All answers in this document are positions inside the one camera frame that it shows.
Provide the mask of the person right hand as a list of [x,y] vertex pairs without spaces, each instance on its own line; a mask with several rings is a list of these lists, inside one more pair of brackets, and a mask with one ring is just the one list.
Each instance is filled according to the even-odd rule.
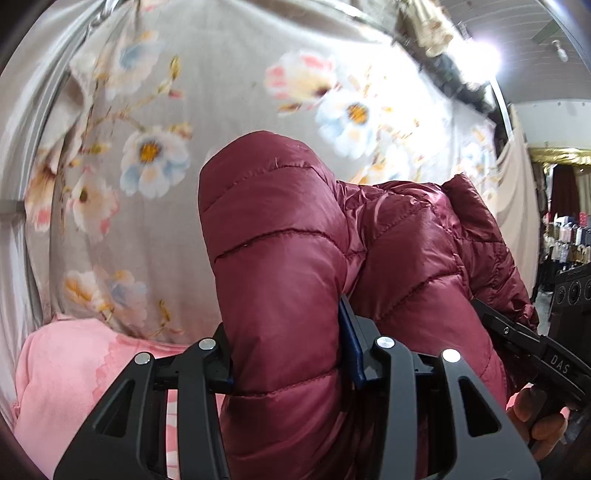
[[536,461],[545,459],[558,444],[567,429],[567,419],[562,412],[546,416],[542,409],[546,394],[532,386],[524,387],[509,401],[506,413],[527,445]]

